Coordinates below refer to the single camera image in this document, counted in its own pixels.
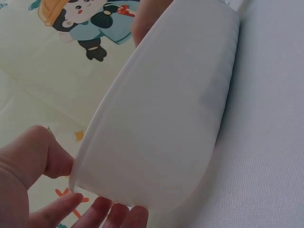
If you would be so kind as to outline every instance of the printed illustration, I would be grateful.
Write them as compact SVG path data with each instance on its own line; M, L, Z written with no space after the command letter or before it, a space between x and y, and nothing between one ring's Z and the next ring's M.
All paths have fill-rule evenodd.
M61 197L63 195L68 194L69 191L68 191L68 188L66 188L64 190L64 192L61 192L58 189L55 189L55 192L59 197ZM87 203L88 201L89 201L89 198L83 198L82 203ZM73 210L73 213L77 216L78 219L81 217L80 213L76 209Z
M88 59L102 62L107 51L101 38L120 45L131 37L131 24L139 0L36 0L29 10L38 9L46 26L59 32L63 42L76 40Z
M66 225L63 225L62 223L60 223L60 224L57 226L57 228L67 228L67 226L66 226Z
M76 142L79 142L84 138L85 132L81 130L79 132L74 132L74 135L76 136Z
M2 8L6 7L6 6L8 6L7 3L5 3L5 2L0 2L0 9L2 9Z

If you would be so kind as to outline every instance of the play mat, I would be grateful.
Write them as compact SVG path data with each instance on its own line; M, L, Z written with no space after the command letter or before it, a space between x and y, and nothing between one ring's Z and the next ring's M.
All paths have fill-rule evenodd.
M134 50L137 0L0 0L0 146L32 125L49 128L76 155L107 89ZM41 177L35 211L67 193L68 177ZM62 223L70 227L84 200Z

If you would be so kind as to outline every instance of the white fabric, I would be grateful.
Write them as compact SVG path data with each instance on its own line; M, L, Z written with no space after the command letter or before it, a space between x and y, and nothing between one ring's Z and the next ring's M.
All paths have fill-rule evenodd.
M302 0L252 1L208 171L151 227L303 227L303 22Z

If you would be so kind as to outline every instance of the yellow hat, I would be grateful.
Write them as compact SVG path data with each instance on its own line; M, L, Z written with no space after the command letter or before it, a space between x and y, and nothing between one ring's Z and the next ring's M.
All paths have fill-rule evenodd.
M52 26L69 0L41 0L38 15L46 26Z

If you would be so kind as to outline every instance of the panda illustration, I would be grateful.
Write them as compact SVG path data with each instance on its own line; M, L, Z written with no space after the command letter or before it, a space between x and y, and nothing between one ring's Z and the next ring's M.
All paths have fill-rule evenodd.
M38 8L46 26L56 29L64 42L76 40L92 60L103 61L107 51L101 37L123 44L131 37L131 24L137 0L37 0L29 10Z

